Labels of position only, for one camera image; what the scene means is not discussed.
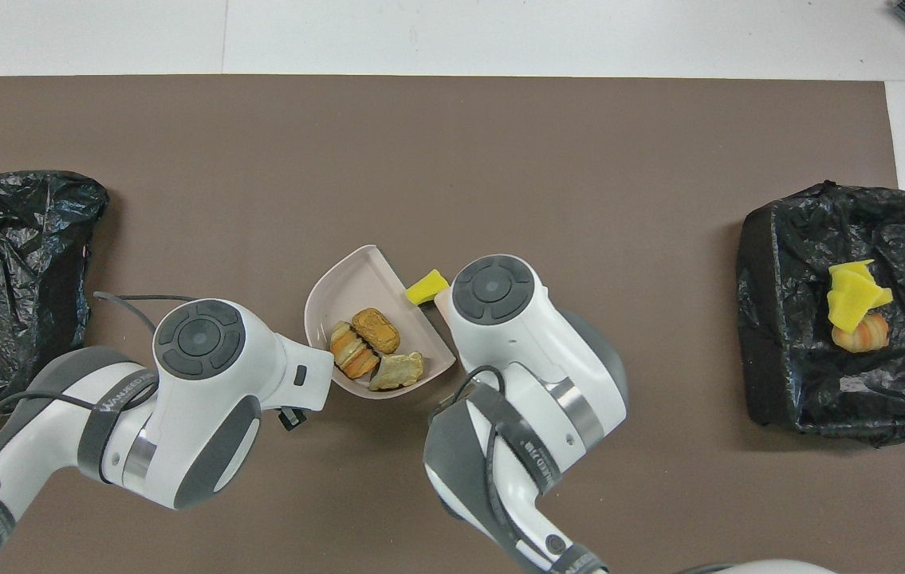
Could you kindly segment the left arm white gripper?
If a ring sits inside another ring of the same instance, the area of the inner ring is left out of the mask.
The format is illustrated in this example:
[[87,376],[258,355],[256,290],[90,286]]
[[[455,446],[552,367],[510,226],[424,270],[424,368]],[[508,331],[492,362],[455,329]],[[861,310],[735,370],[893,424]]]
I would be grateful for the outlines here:
[[332,353],[311,348],[278,333],[276,349],[281,370],[277,374],[276,384],[264,397],[266,410],[300,408],[321,411],[332,384]]

